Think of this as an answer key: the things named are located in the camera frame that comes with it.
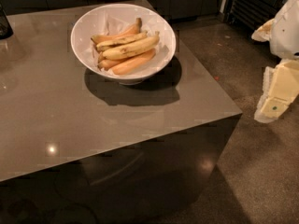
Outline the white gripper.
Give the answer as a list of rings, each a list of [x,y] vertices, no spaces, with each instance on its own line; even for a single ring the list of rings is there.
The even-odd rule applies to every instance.
[[[277,120],[299,95],[299,0],[288,0],[274,19],[253,32],[258,42],[270,40],[271,53],[283,59],[263,73],[263,95],[254,119],[261,123]]]

